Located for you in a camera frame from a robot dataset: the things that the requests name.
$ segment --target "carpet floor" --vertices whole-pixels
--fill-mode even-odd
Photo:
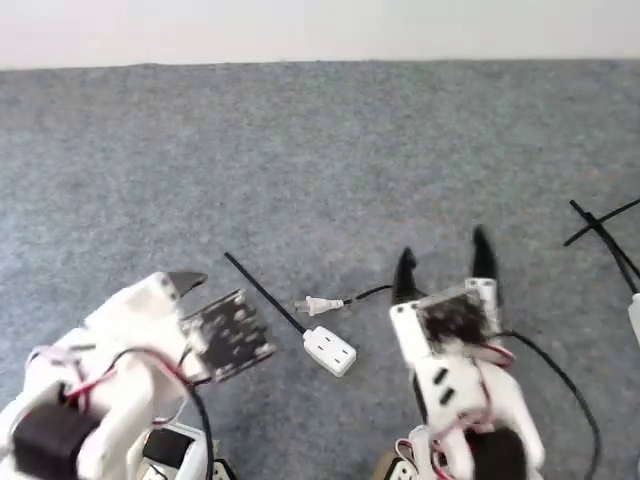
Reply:
[[[583,389],[599,478],[640,451],[630,292],[575,198],[604,214],[640,192],[640,63],[306,63],[0,73],[0,404],[23,360],[151,272],[195,268],[196,308],[247,287],[278,353],[202,389],[240,479],[367,479],[419,422],[389,295],[309,319],[358,349],[342,379],[223,258],[283,302],[391,281],[406,245],[420,286],[464,280],[474,225],[501,261],[509,326]],[[640,208],[608,222],[640,262]],[[509,343],[547,449],[582,478],[588,425],[537,357]],[[193,411],[186,413],[195,424]]]

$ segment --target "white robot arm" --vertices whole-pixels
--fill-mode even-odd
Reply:
[[[190,386],[229,376],[273,352],[263,342],[239,366],[206,361],[215,357],[209,349],[223,316],[218,312],[206,325],[207,336],[205,315],[185,319],[177,304],[204,279],[189,272],[155,273],[113,295],[84,327],[53,346],[36,348],[27,361],[23,391],[0,413],[0,478],[137,480],[147,439],[154,429],[166,428],[186,439],[173,478],[204,480],[213,454],[205,435],[170,425],[180,405],[193,398]],[[245,308],[243,292],[224,300],[211,308],[231,305],[231,315],[242,310],[236,328],[252,321],[255,312]],[[254,338],[249,341],[238,330],[243,346],[264,338],[256,325],[247,329]],[[235,347],[231,354],[241,356],[243,350]],[[173,414],[160,418],[167,408]]]
[[[503,429],[520,444],[522,478],[539,479],[544,447],[518,383],[502,368],[501,358],[510,354],[494,337],[500,331],[497,279],[470,278],[461,288],[423,297],[416,294],[415,265],[407,249],[396,272],[390,317],[423,417],[408,436],[418,478],[482,478],[469,432]],[[465,309],[474,304],[483,323],[465,330]]]

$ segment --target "white plug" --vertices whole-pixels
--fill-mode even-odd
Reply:
[[[320,315],[329,310],[338,310],[344,307],[342,300],[329,300],[327,298],[315,298],[307,295],[304,302],[294,302],[293,308],[298,312],[306,312],[310,317]]]
[[[629,305],[629,321],[633,328],[633,333],[636,334],[636,340],[640,344],[640,293],[633,295],[631,305]]]
[[[356,361],[356,350],[335,333],[318,326],[304,332],[304,349],[336,377],[342,377]]]

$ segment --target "black cable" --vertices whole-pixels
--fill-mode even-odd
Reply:
[[[610,218],[615,217],[616,215],[621,214],[622,212],[629,210],[632,207],[635,207],[636,205],[640,204],[640,198],[634,200],[633,202],[629,202],[626,205],[623,205],[620,208],[616,208],[614,211],[607,213],[606,215],[604,215],[603,217],[598,218],[598,222],[600,223],[604,223],[607,220],[609,220]],[[591,230],[593,227],[591,225],[587,225],[586,227],[581,228],[580,230],[578,230],[576,233],[574,233],[573,235],[571,235],[571,237],[569,237],[568,240],[566,240],[564,242],[564,246],[568,247],[569,245],[571,245],[573,242],[575,242],[576,240],[578,240],[582,235],[584,235],[585,233],[587,233],[589,230]]]
[[[285,310],[282,304],[275,298],[273,298],[273,296],[271,296],[271,294],[267,292],[265,288],[260,285],[260,283],[255,278],[253,278],[253,276],[249,272],[247,272],[247,270],[240,264],[240,262],[238,262],[238,260],[235,259],[233,255],[231,255],[229,252],[224,252],[224,256],[233,264],[234,267],[238,269],[238,271],[242,275],[244,275],[247,280],[249,280],[249,282],[256,288],[256,290],[258,290],[262,294],[262,296],[266,298],[267,301],[280,312],[280,314],[291,324],[293,328],[298,330],[301,335],[304,335],[304,332],[306,332],[307,329],[300,325],[300,323],[298,323],[298,321]]]
[[[160,469],[156,467],[154,464],[150,463],[149,467],[151,467],[151,470],[156,472],[156,475],[160,475],[162,478],[164,478],[164,480],[169,480],[169,477],[167,477],[164,473],[162,473]]]
[[[536,352],[546,362],[546,364],[549,365],[551,369],[562,379],[564,384],[569,388],[575,399],[578,401],[578,404],[580,405],[580,408],[582,409],[582,412],[584,413],[584,416],[586,417],[587,422],[589,422],[589,426],[593,431],[593,454],[591,456],[589,469],[584,476],[585,480],[592,480],[596,473],[596,470],[598,469],[598,466],[600,465],[600,459],[602,456],[602,436],[600,434],[600,427],[598,426],[598,422],[593,416],[593,413],[589,408],[589,404],[585,400],[584,395],[582,394],[580,389],[576,386],[575,383],[573,383],[573,380],[569,378],[569,375],[567,375],[567,373],[555,362],[555,360],[553,360],[553,358],[551,358],[551,356],[547,352],[542,350],[542,348],[536,345],[533,340],[513,330],[507,330],[497,333],[495,337],[515,338],[525,344],[531,350]]]
[[[184,363],[184,361],[187,359],[187,357],[192,351],[193,349],[187,345],[187,348],[184,349],[184,352],[182,352],[182,355],[180,356],[180,360],[178,360],[179,367],[182,367],[182,364]]]
[[[598,233],[598,235],[600,235],[600,238],[607,237],[608,241],[611,243],[611,245],[613,245],[613,247],[617,250],[617,252],[619,253],[619,255],[622,257],[622,259],[627,262],[627,265],[629,265],[629,267],[631,268],[631,270],[633,270],[633,273],[635,273],[638,278],[640,278],[640,269],[638,269],[638,267],[636,266],[635,263],[633,263],[631,261],[631,259],[627,256],[627,254],[624,252],[624,250],[622,250],[622,248],[620,247],[620,245],[618,245],[618,242],[616,242],[614,240],[614,238],[611,236],[611,234],[607,231],[607,229],[604,227],[604,225],[602,225],[597,219],[595,219],[593,217],[593,214],[591,212],[585,212],[582,207],[580,205],[578,205],[578,202],[576,202],[575,200],[571,200],[569,202],[569,204],[576,210],[576,212],[578,212],[580,214],[580,216],[582,216],[582,218],[584,218],[587,222],[589,222],[589,218],[590,217],[592,222],[595,221],[595,225],[591,226],[591,224],[589,225],[591,228],[594,228],[596,230],[596,233]]]
[[[383,290],[390,290],[390,289],[392,289],[392,288],[393,288],[393,285],[380,285],[379,287],[371,288],[371,289],[367,290],[366,292],[362,292],[361,294],[356,295],[356,296],[355,296],[355,297],[353,297],[353,298],[347,298],[347,299],[345,299],[345,300],[342,300],[342,302],[343,302],[345,305],[349,305],[349,304],[351,304],[351,303],[353,303],[353,302],[358,302],[358,301],[360,301],[360,300],[362,300],[362,299],[364,299],[364,298],[367,298],[367,297],[369,297],[369,296],[373,295],[374,293],[378,293],[378,292],[381,292],[381,291],[383,291]],[[418,290],[417,288],[416,288],[416,291],[417,291],[420,295],[426,296],[426,293],[421,292],[421,291],[420,291],[420,290]]]
[[[591,212],[585,212],[582,209],[582,207],[578,205],[578,203],[574,200],[571,200],[569,204],[576,210],[576,212],[580,214],[582,218],[584,218],[587,221],[589,226],[593,228],[596,231],[596,233],[598,233],[598,235],[600,236],[604,244],[607,246],[607,248],[611,252],[611,255],[613,255],[613,259],[616,261],[616,264],[618,265],[618,269],[620,270],[620,273],[622,274],[625,282],[631,289],[631,292],[634,294],[638,293],[638,287],[633,281],[633,277],[629,273],[629,270],[627,268],[627,265],[625,265],[625,262],[634,271],[634,273],[638,275],[638,278],[640,278],[640,271],[638,270],[638,267],[636,267],[636,265],[631,261],[631,259],[622,250],[622,248],[620,248],[620,245],[618,245],[618,242],[614,240],[611,234],[604,228],[602,224],[600,224],[600,222],[598,222],[598,220],[593,216]]]

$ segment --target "power cord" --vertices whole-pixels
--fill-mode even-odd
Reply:
[[[303,338],[303,346],[306,352],[316,362],[333,373],[336,377],[342,377],[351,365],[356,361],[356,350],[335,333],[323,326],[317,326],[313,330],[307,330],[278,302],[260,283],[244,268],[238,260],[229,252],[224,256],[229,260],[244,277],[256,287],[256,289],[273,305],[278,312],[295,328]]]
[[[328,312],[330,310],[339,310],[346,305],[351,305],[353,303],[364,300],[365,298],[374,295],[378,292],[382,292],[384,290],[391,290],[393,285],[380,285],[379,287],[371,288],[366,290],[353,298],[336,298],[336,299],[328,299],[328,298],[320,298],[320,297],[311,297],[307,295],[307,297],[301,302],[293,302],[293,308],[297,312],[308,313],[310,317],[315,315],[320,315],[322,313]],[[420,295],[426,296],[425,293],[418,290]]]
[[[600,427],[598,426],[598,422],[596,421],[593,413],[591,412],[591,408],[589,408],[589,404],[584,398],[584,395],[580,391],[580,389],[576,386],[576,384],[569,378],[569,375],[551,358],[551,356],[545,352],[542,348],[540,348],[536,343],[525,335],[518,333],[514,330],[505,330],[503,332],[497,333],[494,337],[511,337],[519,340],[524,345],[529,347],[535,353],[540,356],[547,365],[551,367],[551,369],[562,379],[564,384],[569,388],[573,396],[578,401],[582,412],[584,413],[587,422],[589,422],[589,426],[593,431],[593,454],[591,455],[591,462],[589,463],[589,469],[585,474],[585,480],[592,480],[598,466],[600,465],[600,460],[602,457],[602,435],[600,433]]]

